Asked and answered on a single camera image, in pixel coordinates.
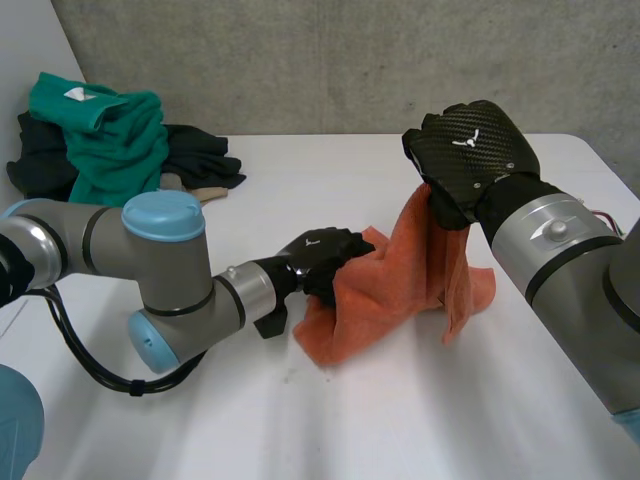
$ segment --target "green cloth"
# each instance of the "green cloth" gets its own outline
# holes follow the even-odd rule
[[[65,93],[82,87],[83,101]],[[41,73],[29,96],[33,118],[62,127],[67,159],[78,169],[70,202],[123,206],[157,190],[169,154],[161,102],[153,92],[118,94],[101,85]]]

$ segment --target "orange towel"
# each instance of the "orange towel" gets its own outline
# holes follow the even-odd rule
[[[469,316],[493,301],[493,270],[469,267],[469,228],[440,228],[427,206],[430,189],[420,186],[387,239],[373,227],[363,232],[376,251],[350,260],[333,280],[336,309],[309,297],[294,336],[319,365],[335,365],[369,347],[416,313],[444,304],[448,344]]]

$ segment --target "gray wall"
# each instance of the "gray wall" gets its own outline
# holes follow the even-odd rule
[[[22,198],[4,166],[20,157],[16,116],[29,108],[29,91],[42,70],[82,80],[51,4],[0,0],[0,211]]]
[[[640,192],[638,0],[54,0],[93,82],[215,133],[401,132],[488,98]]]

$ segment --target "white table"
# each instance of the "white table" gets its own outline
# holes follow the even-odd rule
[[[640,203],[586,143],[529,139],[546,180],[632,226]],[[309,228],[388,233],[420,183],[398,135],[237,137],[231,147],[249,178],[204,208],[214,272],[269,256]],[[427,312],[345,365],[319,369],[291,336],[305,309],[294,295],[286,335],[264,341],[249,326],[212,348],[181,387],[142,399],[94,383],[44,302],[28,300],[0,340],[0,363],[25,374],[45,405],[45,443],[27,478],[640,478],[640,449],[517,294],[477,226],[467,252],[470,264],[496,269],[498,293],[449,348],[440,344],[444,315]],[[97,358],[149,378],[126,335],[141,307],[135,284],[74,276],[60,287]]]

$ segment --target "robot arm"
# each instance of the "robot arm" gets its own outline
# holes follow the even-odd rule
[[[212,278],[204,230],[200,204],[182,192],[142,194],[123,209],[21,202],[0,221],[0,304],[72,273],[135,280],[144,308],[130,317],[129,335],[162,373],[248,323],[263,338],[283,333],[287,295],[330,285],[337,268],[372,249],[348,230],[312,230],[274,257]]]
[[[623,241],[542,182],[533,150],[491,102],[427,115],[403,142],[440,226],[480,222],[496,260],[640,444],[640,222]]]
[[[527,183],[537,198],[522,198]],[[623,242],[578,200],[548,187],[501,180],[478,205],[478,220],[500,266],[640,444],[640,222]]]

